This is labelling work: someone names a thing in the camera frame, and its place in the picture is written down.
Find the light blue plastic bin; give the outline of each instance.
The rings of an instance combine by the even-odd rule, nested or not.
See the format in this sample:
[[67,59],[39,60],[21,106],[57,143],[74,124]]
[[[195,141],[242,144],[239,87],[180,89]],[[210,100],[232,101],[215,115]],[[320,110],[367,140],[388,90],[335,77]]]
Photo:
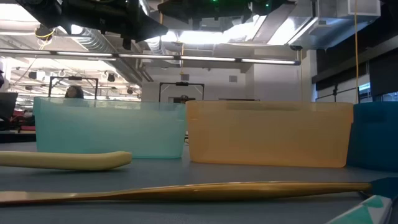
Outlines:
[[35,98],[39,152],[131,152],[133,158],[181,157],[185,105]]

